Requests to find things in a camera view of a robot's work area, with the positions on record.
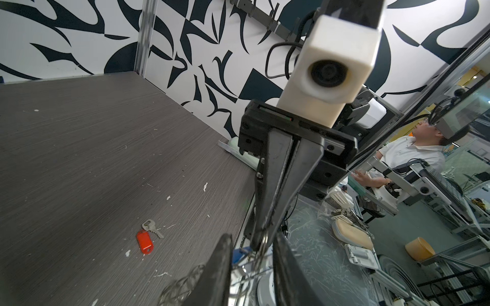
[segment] white paint fleck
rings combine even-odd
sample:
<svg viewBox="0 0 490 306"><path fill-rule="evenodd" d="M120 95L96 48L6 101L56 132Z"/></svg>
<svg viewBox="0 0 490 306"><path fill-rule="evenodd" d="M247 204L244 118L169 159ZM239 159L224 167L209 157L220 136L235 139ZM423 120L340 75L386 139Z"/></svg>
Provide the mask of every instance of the white paint fleck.
<svg viewBox="0 0 490 306"><path fill-rule="evenodd" d="M172 277L172 275L168 274L167 272L164 272L160 275L155 275L154 277L160 277L160 276L164 276L165 274L167 274L168 276Z"/></svg>

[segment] red key tag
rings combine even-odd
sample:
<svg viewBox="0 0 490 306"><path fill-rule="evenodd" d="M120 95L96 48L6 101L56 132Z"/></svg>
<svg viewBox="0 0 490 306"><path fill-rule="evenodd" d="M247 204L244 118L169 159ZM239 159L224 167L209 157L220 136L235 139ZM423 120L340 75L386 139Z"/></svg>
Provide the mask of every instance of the red key tag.
<svg viewBox="0 0 490 306"><path fill-rule="evenodd" d="M140 250L143 254L150 254L153 251L153 242L147 231L139 231L136 234L136 239L140 245Z"/></svg>

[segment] gray wood-grain tabletop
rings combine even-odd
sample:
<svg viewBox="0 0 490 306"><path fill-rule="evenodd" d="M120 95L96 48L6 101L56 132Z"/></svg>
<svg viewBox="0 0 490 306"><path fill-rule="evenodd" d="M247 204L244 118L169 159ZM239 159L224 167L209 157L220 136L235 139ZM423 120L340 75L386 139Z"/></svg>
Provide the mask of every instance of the gray wood-grain tabletop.
<svg viewBox="0 0 490 306"><path fill-rule="evenodd" d="M253 171L223 139L133 72L0 86L0 304L156 305L239 232Z"/></svg>

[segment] metal key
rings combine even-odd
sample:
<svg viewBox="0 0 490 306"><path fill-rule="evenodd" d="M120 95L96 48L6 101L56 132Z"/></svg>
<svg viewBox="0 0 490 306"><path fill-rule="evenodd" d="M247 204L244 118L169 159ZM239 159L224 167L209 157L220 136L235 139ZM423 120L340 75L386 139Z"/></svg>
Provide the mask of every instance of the metal key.
<svg viewBox="0 0 490 306"><path fill-rule="evenodd" d="M148 219L141 225L141 227L143 227L145 231L150 231L157 234L158 238L163 238L162 233L156 229L155 221Z"/></svg>

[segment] wall mural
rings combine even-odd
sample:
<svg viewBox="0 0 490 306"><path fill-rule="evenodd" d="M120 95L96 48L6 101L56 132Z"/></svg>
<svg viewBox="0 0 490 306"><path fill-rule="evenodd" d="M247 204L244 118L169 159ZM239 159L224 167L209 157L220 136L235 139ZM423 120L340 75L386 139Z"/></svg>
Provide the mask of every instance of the wall mural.
<svg viewBox="0 0 490 306"><path fill-rule="evenodd" d="M0 1L0 81L132 71L143 0Z"/></svg>
<svg viewBox="0 0 490 306"><path fill-rule="evenodd" d="M292 29L321 0L257 0ZM399 109L488 28L490 1L388 0L375 68L366 82ZM160 0L145 78L227 138L239 132L253 98L274 104L286 78L267 79L275 34L228 0ZM284 73L287 47L269 74Z"/></svg>

